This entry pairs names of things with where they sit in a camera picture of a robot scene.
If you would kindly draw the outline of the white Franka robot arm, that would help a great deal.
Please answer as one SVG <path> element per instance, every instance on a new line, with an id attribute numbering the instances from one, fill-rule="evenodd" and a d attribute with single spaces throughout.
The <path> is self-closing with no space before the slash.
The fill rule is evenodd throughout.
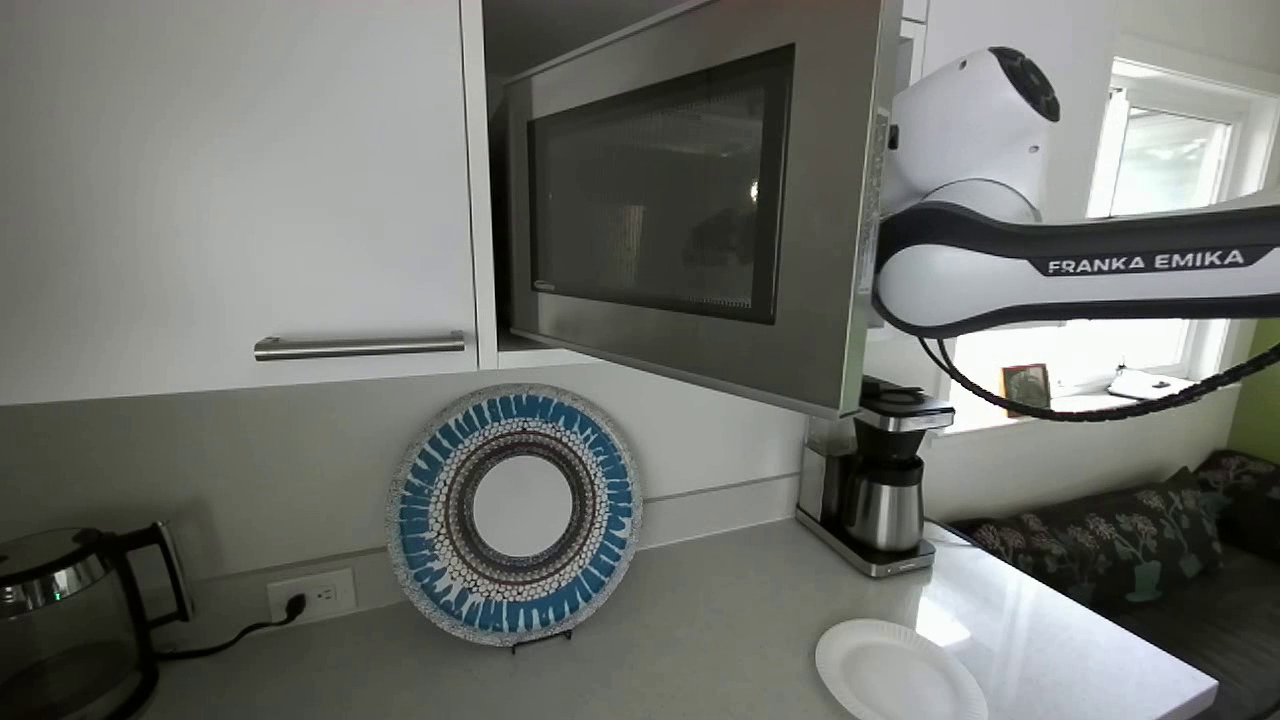
<path id="1" fill-rule="evenodd" d="M 1022 48 L 976 48 L 892 102 L 878 311 L 913 338 L 1026 319 L 1280 311 L 1280 206 L 1047 226 L 1060 95 Z"/>

